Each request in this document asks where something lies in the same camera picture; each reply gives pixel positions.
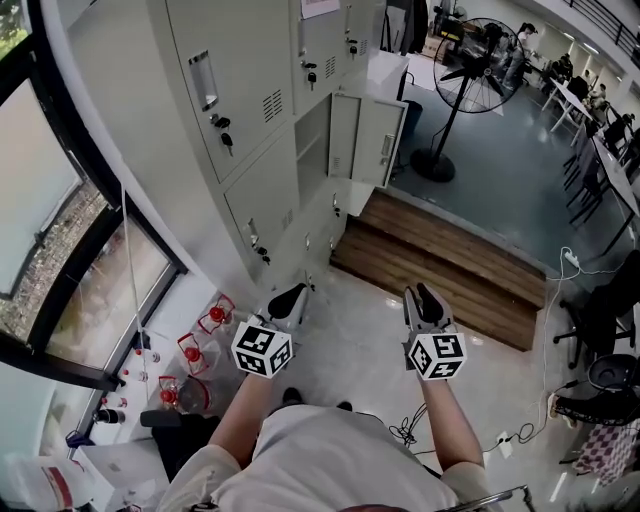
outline red cap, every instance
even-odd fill
[[[184,351],[184,356],[187,358],[187,361],[195,363],[200,359],[200,351],[195,347],[188,347]]]
[[[173,389],[163,389],[160,391],[160,400],[172,404],[178,399],[178,395]]]
[[[213,320],[214,322],[217,323],[222,323],[224,322],[224,318],[226,316],[224,309],[222,308],[211,308],[211,311],[209,311],[209,316],[211,317],[211,320]]]

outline checkered cloth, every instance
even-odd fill
[[[582,445],[580,457],[573,467],[580,473],[591,472],[605,486],[622,476],[633,453],[640,420],[623,427],[596,425]]]

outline window frame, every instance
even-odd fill
[[[0,106],[20,85],[29,80],[42,111],[71,164],[76,169],[77,166],[80,167],[81,174],[86,174],[105,198],[108,206],[81,237],[60,269],[37,313],[27,339],[19,340],[7,332],[0,331],[0,362],[56,381],[100,391],[113,391],[120,383],[117,372],[128,351],[137,342],[137,331],[132,328],[135,327],[135,318],[132,317],[102,370],[46,353],[51,335],[78,283],[103,246],[122,224],[123,208],[120,182],[85,128],[57,68],[46,36],[39,0],[27,0],[27,9],[31,33],[0,60]],[[168,267],[139,305],[144,325],[176,277],[186,273],[187,268],[131,199],[126,196],[125,200],[128,218],[135,221],[169,262]],[[25,260],[14,287],[17,288],[19,285],[22,272],[31,261],[31,256],[30,253]]]

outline gray floor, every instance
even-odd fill
[[[411,418],[422,404],[422,397],[416,376],[404,370],[400,343],[406,341],[407,329],[400,299],[335,269],[317,276],[316,284],[307,318],[296,333],[296,357],[276,381],[279,392],[295,386],[314,405],[335,406],[349,400],[356,411],[375,414],[387,426],[400,425],[405,416]],[[555,284],[550,284],[548,296],[554,291]],[[464,330],[469,359],[461,374],[451,380],[451,386],[484,449],[493,447],[503,431],[512,434],[526,422],[538,425],[536,402],[541,395],[546,401],[546,393],[542,393],[544,323],[544,313],[540,312],[534,350],[527,353]],[[546,327],[549,392],[576,377],[566,367],[571,347],[551,343],[554,334],[567,328],[564,311],[554,306]],[[433,449],[426,416],[414,434],[417,443],[412,446],[413,452]],[[566,504],[582,498],[604,500],[610,495],[620,496],[619,486],[628,481],[606,489],[598,487],[592,494],[594,477],[576,477],[570,467],[558,465],[576,435],[576,430],[570,430],[564,421],[550,420],[530,443],[514,442],[510,458],[504,459],[499,450],[492,451],[486,464],[492,489],[498,492],[528,484],[537,510],[551,512],[564,511]],[[439,470],[433,454],[419,458]],[[551,503],[565,471],[568,476],[556,501]],[[519,502],[504,508],[507,512],[524,510]]]
[[[424,112],[414,135],[400,145],[403,164],[413,150],[429,147],[451,112],[437,92],[408,84],[404,98],[422,104]],[[572,154],[573,133],[564,126],[549,133],[558,113],[541,112],[536,102],[543,100],[539,91],[527,88],[504,105],[504,116],[459,113],[444,150],[456,165],[455,179],[434,183],[407,166],[391,186],[478,226],[557,272],[562,246],[573,249],[585,270],[615,268],[632,248],[626,234],[606,258],[598,255],[622,225],[620,207],[613,192],[607,192],[587,224],[569,224],[578,208],[565,206],[570,196],[562,187],[562,164]]]

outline wooden step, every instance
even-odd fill
[[[537,309],[545,304],[545,276],[508,252],[415,206],[374,192],[358,222],[445,260]]]
[[[531,349],[535,308],[420,248],[350,222],[331,263],[398,296],[423,282],[449,302],[456,322],[518,350]]]

